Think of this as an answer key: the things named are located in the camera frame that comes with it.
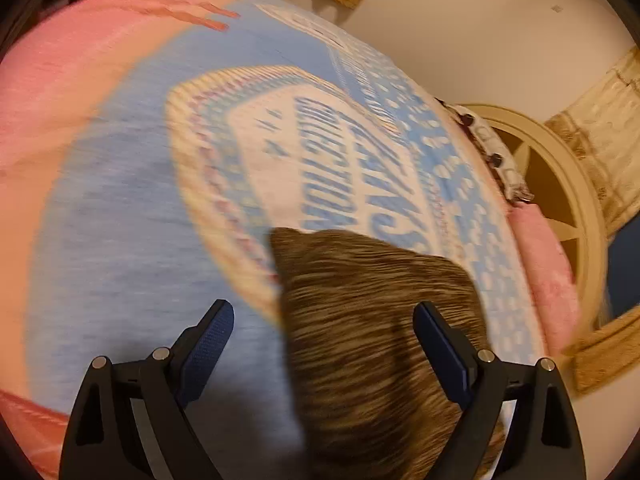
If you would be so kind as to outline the folded pink blanket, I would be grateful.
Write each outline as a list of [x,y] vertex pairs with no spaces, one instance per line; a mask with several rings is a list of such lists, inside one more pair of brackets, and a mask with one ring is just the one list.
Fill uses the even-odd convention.
[[509,211],[508,221],[547,348],[555,356],[570,345],[580,318],[570,262],[536,204],[517,203]]

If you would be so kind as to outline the beige side curtain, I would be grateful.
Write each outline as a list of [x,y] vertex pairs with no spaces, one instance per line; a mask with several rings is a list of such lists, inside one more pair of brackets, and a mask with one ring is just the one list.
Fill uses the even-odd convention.
[[606,232],[615,235],[639,212],[639,49],[629,50],[546,126],[582,164]]

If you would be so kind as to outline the cream wooden headboard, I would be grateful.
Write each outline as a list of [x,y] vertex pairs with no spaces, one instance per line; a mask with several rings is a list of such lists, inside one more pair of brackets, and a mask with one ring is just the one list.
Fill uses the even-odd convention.
[[502,106],[465,107],[501,136],[572,267],[582,310],[572,343],[560,354],[570,388],[585,396],[611,385],[639,364],[639,315],[606,319],[608,238],[590,179],[547,126]]

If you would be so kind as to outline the brown knitted sun-pattern sweater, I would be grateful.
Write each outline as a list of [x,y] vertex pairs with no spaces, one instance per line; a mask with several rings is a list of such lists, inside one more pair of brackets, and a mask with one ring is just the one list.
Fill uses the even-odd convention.
[[477,347],[480,298],[462,266],[349,231],[274,229],[288,377],[313,479],[421,479],[460,410],[412,327],[429,301]]

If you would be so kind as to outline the patterned white brown pillow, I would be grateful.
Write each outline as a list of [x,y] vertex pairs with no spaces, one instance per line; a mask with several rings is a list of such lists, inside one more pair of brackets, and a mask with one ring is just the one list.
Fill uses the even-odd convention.
[[451,105],[441,99],[436,99],[436,101],[449,113],[474,144],[497,181],[506,201],[511,205],[533,203],[535,196],[529,191],[521,171],[518,170],[514,156],[498,133],[491,128],[491,125],[483,117],[465,106]]

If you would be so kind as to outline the pink and blue bedspread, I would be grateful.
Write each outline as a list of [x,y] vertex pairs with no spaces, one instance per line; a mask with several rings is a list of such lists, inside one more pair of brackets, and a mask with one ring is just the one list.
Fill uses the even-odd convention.
[[268,250],[354,231],[472,276],[489,339],[546,346],[506,202],[440,103],[387,56],[280,0],[81,0],[1,64],[1,411],[58,474],[90,361],[141,359],[231,302],[189,411],[227,479],[297,479]]

